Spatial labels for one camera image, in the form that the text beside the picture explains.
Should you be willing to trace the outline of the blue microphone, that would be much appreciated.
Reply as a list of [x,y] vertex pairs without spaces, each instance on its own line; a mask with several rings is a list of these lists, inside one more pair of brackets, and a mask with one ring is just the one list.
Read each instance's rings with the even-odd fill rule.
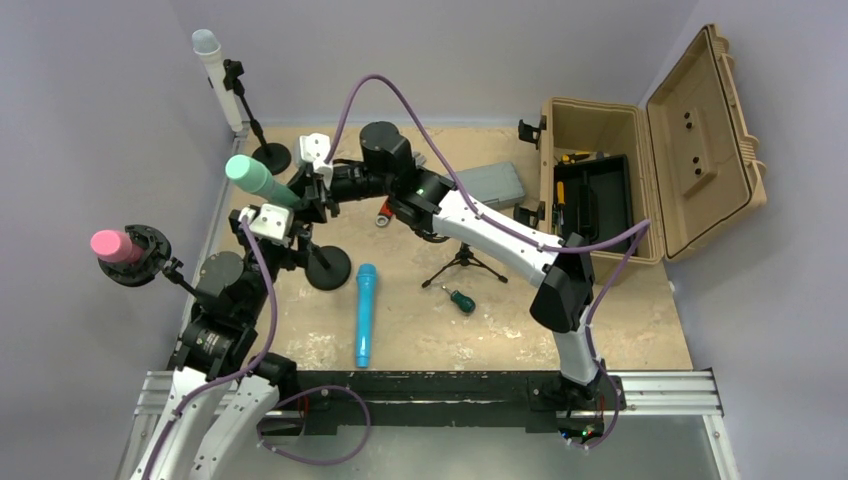
[[374,306],[377,293],[378,274],[376,266],[362,264],[356,275],[357,317],[355,366],[368,368],[371,358]]

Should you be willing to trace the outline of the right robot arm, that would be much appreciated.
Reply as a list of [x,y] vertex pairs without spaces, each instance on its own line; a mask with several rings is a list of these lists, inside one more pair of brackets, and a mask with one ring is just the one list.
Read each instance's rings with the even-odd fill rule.
[[394,216],[419,237],[459,240],[521,274],[536,290],[531,317],[552,332],[559,355],[559,377],[541,395],[576,407],[596,399],[604,363],[589,332],[598,299],[586,241],[577,234],[562,239],[540,232],[484,205],[458,179],[421,163],[390,122],[363,127],[359,146],[361,160],[338,159],[329,136],[301,136],[299,172],[290,184],[315,193],[318,209],[332,213],[343,202],[384,197]]

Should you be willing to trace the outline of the black tripod shock-mount stand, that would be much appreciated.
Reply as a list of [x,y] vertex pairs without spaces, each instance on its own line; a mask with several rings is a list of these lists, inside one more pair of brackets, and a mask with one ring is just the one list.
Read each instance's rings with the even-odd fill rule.
[[428,288],[434,280],[436,280],[441,274],[449,270],[453,267],[477,267],[488,271],[493,274],[498,281],[502,283],[507,283],[508,278],[505,275],[502,275],[488,266],[486,263],[482,262],[477,256],[472,252],[471,247],[467,243],[461,243],[459,249],[454,255],[453,259],[443,265],[435,274],[433,274],[430,278],[421,283],[421,288]]

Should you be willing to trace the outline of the mint green microphone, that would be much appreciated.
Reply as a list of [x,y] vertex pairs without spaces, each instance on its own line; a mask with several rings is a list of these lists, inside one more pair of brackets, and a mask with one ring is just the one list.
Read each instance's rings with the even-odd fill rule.
[[289,187],[277,182],[265,165],[248,155],[233,155],[225,164],[225,174],[240,190],[268,203],[294,207],[301,201]]

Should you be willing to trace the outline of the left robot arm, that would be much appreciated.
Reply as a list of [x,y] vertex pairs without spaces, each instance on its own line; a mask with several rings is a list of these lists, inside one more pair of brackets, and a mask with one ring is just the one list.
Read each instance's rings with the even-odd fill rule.
[[292,209],[264,204],[232,211],[230,226],[244,251],[209,256],[188,288],[191,318],[134,479],[219,479],[261,417],[297,399],[295,363],[269,343],[250,350],[259,314],[276,303],[278,272],[306,264],[307,244],[296,237],[303,225]]

